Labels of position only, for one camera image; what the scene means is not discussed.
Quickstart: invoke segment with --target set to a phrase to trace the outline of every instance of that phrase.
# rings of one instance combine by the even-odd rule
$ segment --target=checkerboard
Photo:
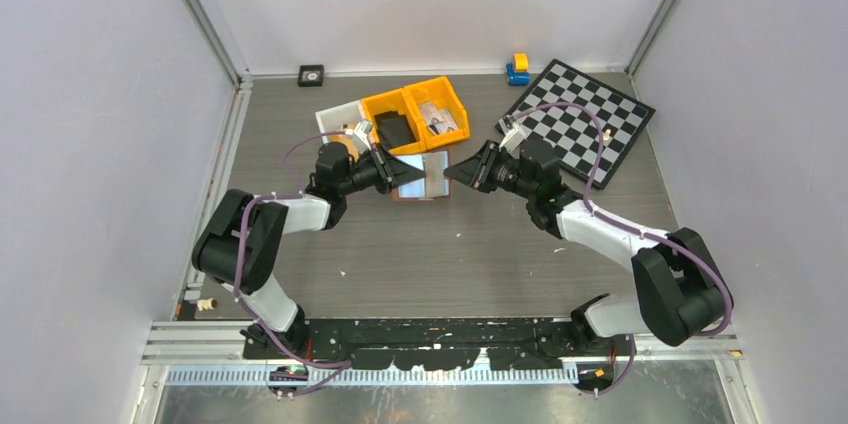
[[[506,115],[540,104],[569,101],[582,104],[610,131],[592,187],[603,189],[645,129],[654,109],[631,99],[573,67],[553,60],[530,84]],[[551,108],[534,112],[520,121],[530,139],[544,139],[562,160],[563,168],[588,180],[598,152],[598,133],[592,120],[577,108]]]

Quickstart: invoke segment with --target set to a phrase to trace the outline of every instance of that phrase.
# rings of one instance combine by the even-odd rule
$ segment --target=gray wooden table
[[[623,74],[599,79],[632,94]],[[294,79],[259,79],[245,118],[230,187],[253,193],[295,191],[282,157],[316,134],[315,111],[391,90],[425,78],[328,78],[321,88],[298,88]],[[451,146],[454,161],[474,153],[525,88],[499,75],[452,76],[468,111],[472,137]],[[303,177],[314,167],[318,141],[291,159]],[[569,176],[578,189],[583,184]],[[647,134],[603,192],[606,209],[642,224],[671,229],[669,209]],[[328,232],[286,236],[274,274],[283,289],[314,317],[566,316],[602,293],[632,292],[631,275],[579,244],[559,241],[530,222],[521,198],[489,195],[454,185],[447,200],[395,202],[363,191],[348,197],[348,211]],[[218,298],[198,318],[243,318],[218,284],[203,297]]]

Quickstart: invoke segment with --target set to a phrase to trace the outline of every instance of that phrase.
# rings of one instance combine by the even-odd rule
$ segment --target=orange bin
[[[447,109],[456,121],[458,129],[446,132],[438,136],[433,135],[427,129],[424,116],[418,109],[418,105],[424,102],[432,102],[437,109]],[[392,149],[392,154],[418,154],[430,149],[459,142],[471,137],[471,128],[468,126],[468,113],[456,96],[447,77],[441,76],[415,84],[404,86],[400,89],[366,97],[361,100],[365,115],[371,122],[375,122],[374,116],[388,111],[397,111],[406,117],[409,128],[415,136],[416,142]],[[376,130],[373,136],[379,142]]]

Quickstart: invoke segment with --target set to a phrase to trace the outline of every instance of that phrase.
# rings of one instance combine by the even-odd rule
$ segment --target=small beige object
[[[197,300],[197,310],[198,311],[211,311],[218,307],[218,301],[215,298],[210,299],[198,299]]]

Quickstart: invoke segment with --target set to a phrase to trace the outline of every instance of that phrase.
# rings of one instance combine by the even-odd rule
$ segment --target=checkerboard black border
[[[598,190],[604,190],[604,189],[606,189],[607,184],[609,184],[610,179],[612,179],[612,177],[615,175],[616,171],[618,171],[618,166],[624,161],[624,159],[627,157],[627,155],[630,154],[630,149],[633,147],[633,144],[636,142],[636,139],[639,138],[639,135],[642,134],[642,131],[648,125],[648,121],[650,121],[651,117],[654,116],[656,109],[645,104],[644,102],[636,100],[635,98],[619,91],[618,89],[615,89],[615,88],[613,88],[613,87],[611,87],[607,84],[604,84],[603,82],[601,82],[601,81],[595,79],[594,77],[580,71],[579,69],[575,69],[575,68],[569,66],[568,64],[566,64],[566,63],[564,63],[564,62],[562,62],[558,59],[554,59],[550,62],[550,64],[547,65],[547,67],[545,67],[545,70],[540,72],[539,75],[536,76],[536,79],[534,79],[533,82],[531,82],[530,85],[527,86],[527,90],[524,91],[524,93],[521,94],[521,96],[518,98],[518,100],[515,101],[515,104],[513,104],[509,108],[509,110],[504,113],[504,116],[508,116],[508,115],[514,113],[518,109],[518,106],[520,106],[524,102],[524,99],[526,99],[527,96],[529,96],[530,93],[533,92],[533,89],[535,89],[536,86],[538,86],[539,83],[542,82],[542,80],[545,78],[545,76],[548,75],[548,73],[551,72],[551,69],[553,69],[553,67],[557,64],[564,67],[566,70],[569,70],[569,71],[571,71],[571,72],[573,72],[573,73],[575,73],[579,76],[585,77],[586,79],[589,80],[589,82],[594,82],[598,86],[603,87],[605,89],[608,89],[612,93],[612,95],[617,94],[619,97],[621,97],[623,99],[627,99],[627,100],[633,102],[634,104],[636,104],[637,106],[642,106],[648,111],[648,114],[645,116],[644,119],[642,119],[642,122],[641,122],[641,124],[639,124],[639,127],[636,128],[636,132],[633,133],[633,137],[630,139],[630,142],[628,142],[627,145],[624,146],[624,149],[619,153],[619,158],[612,164],[612,167],[610,167],[609,171],[607,171],[607,174],[606,174],[606,176],[604,176],[603,181],[598,181],[597,179],[592,181],[592,187],[593,188],[598,189]],[[504,133],[503,129],[501,129],[499,123],[495,124],[495,130],[497,130],[501,134]],[[563,169],[565,169],[566,172],[577,177],[578,179],[581,179],[583,181],[589,180],[589,174],[588,173],[582,172],[577,168],[571,167],[571,166],[569,166],[568,164],[566,164],[562,161],[560,161],[560,166]]]

